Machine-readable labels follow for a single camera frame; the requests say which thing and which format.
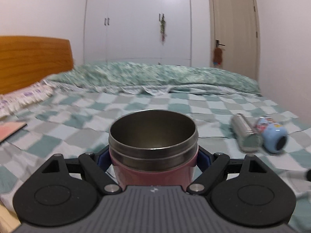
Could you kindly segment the pink steel cup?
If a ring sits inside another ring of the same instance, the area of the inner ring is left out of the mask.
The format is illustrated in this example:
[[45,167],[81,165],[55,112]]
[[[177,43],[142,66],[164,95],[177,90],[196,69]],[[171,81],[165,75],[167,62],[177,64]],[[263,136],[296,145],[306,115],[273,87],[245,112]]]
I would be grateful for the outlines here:
[[118,184],[181,186],[192,182],[198,156],[195,121],[169,110],[141,110],[109,129],[109,152]]

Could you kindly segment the blue cartoon sticker cup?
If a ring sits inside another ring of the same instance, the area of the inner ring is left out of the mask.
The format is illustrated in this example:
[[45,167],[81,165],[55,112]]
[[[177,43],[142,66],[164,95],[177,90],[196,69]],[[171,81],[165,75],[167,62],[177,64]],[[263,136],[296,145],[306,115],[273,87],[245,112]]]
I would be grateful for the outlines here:
[[261,135],[264,149],[270,154],[280,154],[287,144],[286,128],[273,118],[260,117],[255,123],[255,129]]

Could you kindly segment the beige room door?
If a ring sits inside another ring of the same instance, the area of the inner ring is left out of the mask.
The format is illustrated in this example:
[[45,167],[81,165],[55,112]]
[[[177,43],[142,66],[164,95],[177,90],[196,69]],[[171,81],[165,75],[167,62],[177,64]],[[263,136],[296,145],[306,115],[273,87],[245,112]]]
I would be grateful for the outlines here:
[[[256,0],[209,0],[211,64],[254,80],[259,69],[259,19]],[[216,40],[222,47],[222,63],[213,64]]]

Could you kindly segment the checkered green bed sheet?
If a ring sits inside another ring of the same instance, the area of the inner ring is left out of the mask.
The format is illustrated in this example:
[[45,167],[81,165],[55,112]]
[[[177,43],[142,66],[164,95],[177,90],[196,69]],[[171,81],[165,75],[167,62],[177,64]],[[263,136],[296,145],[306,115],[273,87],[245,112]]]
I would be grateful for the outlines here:
[[229,128],[231,116],[242,113],[252,123],[260,116],[270,116],[285,126],[289,140],[282,154],[260,151],[257,156],[281,177],[290,170],[310,167],[310,126],[272,100],[255,94],[229,88],[202,95],[174,91],[157,96],[57,91],[7,118],[26,122],[26,126],[1,144],[1,204],[5,210],[14,213],[17,188],[50,156],[62,153],[65,158],[76,158],[87,151],[98,152],[108,144],[109,125],[115,119],[147,109],[193,117],[198,122],[199,144],[233,158],[243,158],[244,154]]

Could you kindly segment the green floral duvet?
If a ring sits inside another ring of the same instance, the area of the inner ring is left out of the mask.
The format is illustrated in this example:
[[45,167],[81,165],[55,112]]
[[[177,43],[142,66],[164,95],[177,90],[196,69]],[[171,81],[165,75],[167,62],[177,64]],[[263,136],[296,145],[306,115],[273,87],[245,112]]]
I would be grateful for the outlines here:
[[89,90],[113,94],[233,94],[238,91],[261,95],[255,80],[212,67],[94,62],[68,72],[49,75],[43,81],[63,90]]

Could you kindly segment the pink flat book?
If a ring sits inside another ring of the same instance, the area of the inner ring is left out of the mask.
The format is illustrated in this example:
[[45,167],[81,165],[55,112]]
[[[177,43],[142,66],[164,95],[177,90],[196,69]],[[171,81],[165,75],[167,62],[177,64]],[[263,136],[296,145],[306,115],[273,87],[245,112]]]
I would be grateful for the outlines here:
[[22,129],[27,125],[26,122],[6,122],[0,125],[0,142]]

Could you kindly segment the purple floral pillow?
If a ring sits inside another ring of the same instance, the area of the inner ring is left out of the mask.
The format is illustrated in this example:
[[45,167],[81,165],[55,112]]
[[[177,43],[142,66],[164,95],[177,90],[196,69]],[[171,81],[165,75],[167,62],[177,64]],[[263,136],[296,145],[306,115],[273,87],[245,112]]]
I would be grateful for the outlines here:
[[21,109],[49,99],[54,93],[51,86],[36,82],[20,90],[1,94],[1,119],[10,116]]

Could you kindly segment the wooden headboard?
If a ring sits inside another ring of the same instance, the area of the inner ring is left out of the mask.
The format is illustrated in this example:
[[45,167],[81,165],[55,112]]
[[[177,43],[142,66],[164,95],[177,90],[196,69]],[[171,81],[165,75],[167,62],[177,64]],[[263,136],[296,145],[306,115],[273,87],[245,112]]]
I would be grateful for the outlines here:
[[68,39],[1,36],[1,94],[20,90],[51,74],[72,70]]

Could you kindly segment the white built-in wardrobe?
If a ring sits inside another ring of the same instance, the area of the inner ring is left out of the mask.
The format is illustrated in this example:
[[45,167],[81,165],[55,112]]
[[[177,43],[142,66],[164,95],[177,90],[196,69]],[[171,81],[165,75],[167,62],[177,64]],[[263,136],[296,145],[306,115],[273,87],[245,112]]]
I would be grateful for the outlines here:
[[190,66],[190,0],[86,0],[84,60]]

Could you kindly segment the green hanging ornament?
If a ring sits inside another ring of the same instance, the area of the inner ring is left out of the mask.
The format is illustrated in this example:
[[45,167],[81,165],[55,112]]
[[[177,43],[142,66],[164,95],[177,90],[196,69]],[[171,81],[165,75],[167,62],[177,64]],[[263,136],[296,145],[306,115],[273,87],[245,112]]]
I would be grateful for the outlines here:
[[161,41],[164,43],[166,39],[166,20],[164,14],[160,16],[160,34],[161,34]]

